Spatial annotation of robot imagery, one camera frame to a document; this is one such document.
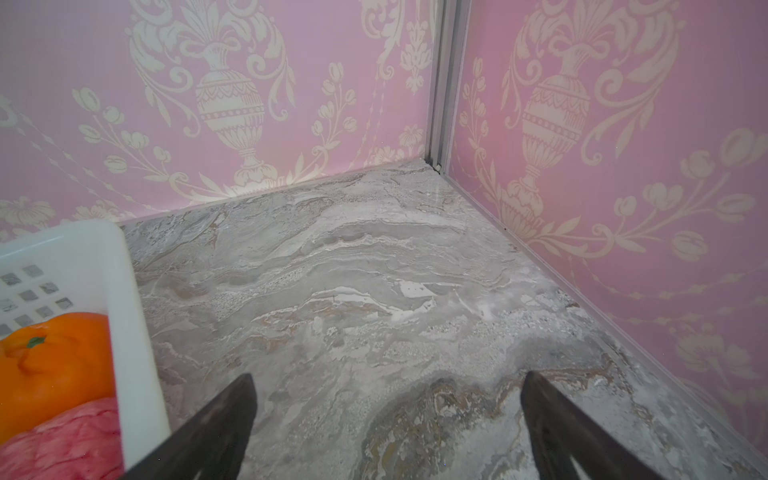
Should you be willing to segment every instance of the marble countertop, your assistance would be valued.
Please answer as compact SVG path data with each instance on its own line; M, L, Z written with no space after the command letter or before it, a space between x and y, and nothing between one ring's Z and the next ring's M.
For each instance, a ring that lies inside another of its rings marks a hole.
M124 232L172 427L253 374L241 478L537 478L529 369L667 478L759 478L421 161Z

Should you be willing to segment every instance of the wallpaper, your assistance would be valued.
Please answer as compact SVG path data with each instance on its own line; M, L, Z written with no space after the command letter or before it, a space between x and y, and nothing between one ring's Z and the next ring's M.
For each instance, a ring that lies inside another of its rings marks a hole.
M475 0L449 175L768 454L768 4Z
M0 241L421 157L438 0L0 6Z

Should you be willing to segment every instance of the square basket hole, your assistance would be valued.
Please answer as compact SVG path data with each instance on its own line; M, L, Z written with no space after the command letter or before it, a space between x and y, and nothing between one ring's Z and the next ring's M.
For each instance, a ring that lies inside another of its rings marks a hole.
M22 279L18 278L15 273L6 273L0 276L0 280L8 286L17 285L22 282Z
M34 302L39 297L37 294L31 290L26 290L25 292L21 292L19 296L24 300L25 302Z
M40 288L42 291L46 292L48 295L58 292L58 286L56 286L53 282L45 282L42 285L40 285Z
M70 306L72 306L72 301L69 300L69 298L64 297L61 300L56 300L56 305L62 310L66 310Z
M24 273L31 276L32 278L35 278L36 276L41 276L43 274L43 271L40 270L40 267L37 265L25 266L24 268L22 268L22 270L24 270Z
M49 307L47 307L47 306L41 306L40 308L38 308L37 310L35 310L35 312L37 312L37 313L38 313L38 315L39 315L39 316L41 316L41 317L43 317L44 319L46 319L46 318L48 318L48 317L50 317L50 316L53 316L53 310L51 310L51 309L50 309Z
M10 299L7 298L0 298L0 312L8 313L12 310L15 310L16 304L13 303Z
M16 322L19 326L30 326L34 323L32 319L29 318L29 315L17 316L13 319L13 321Z

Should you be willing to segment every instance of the pink wall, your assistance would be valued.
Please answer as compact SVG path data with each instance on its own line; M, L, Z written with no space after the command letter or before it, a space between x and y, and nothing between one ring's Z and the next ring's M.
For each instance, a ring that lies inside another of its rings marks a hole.
M768 453L762 0L475 0L449 174Z
M436 0L0 7L0 241L421 157Z

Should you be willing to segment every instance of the basket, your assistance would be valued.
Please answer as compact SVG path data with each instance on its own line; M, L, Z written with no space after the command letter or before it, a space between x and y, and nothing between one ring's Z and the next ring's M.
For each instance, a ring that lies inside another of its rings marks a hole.
M0 244L0 338L69 312L109 316L128 470L170 429L131 258L111 222L67 223Z

